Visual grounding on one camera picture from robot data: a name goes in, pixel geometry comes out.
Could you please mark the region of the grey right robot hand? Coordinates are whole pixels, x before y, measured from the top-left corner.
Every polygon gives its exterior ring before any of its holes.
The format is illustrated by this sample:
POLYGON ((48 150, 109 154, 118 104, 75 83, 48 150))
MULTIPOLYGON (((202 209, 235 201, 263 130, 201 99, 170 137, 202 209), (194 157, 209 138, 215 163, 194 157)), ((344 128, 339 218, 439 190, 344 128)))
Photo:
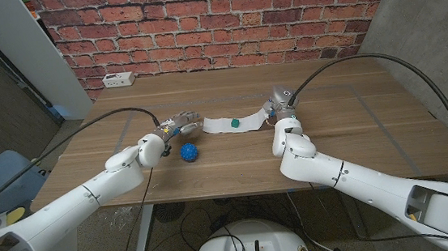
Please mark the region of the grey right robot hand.
POLYGON ((276 117, 277 121, 284 118, 296 118, 295 108, 298 105, 299 100, 295 98, 294 102, 289 104, 292 96, 293 90, 289 90, 285 86, 274 85, 270 98, 263 105, 267 117, 276 117))

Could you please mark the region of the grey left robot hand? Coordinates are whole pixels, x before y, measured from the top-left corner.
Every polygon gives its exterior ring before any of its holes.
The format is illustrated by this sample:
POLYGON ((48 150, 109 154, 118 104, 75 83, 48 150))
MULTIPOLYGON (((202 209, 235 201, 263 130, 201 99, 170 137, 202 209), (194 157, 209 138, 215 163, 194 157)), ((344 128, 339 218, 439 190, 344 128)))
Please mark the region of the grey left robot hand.
POLYGON ((178 134, 191 134, 202 127, 203 119, 198 113, 195 111, 181 111, 160 123, 153 134, 161 137, 164 143, 166 143, 178 134))

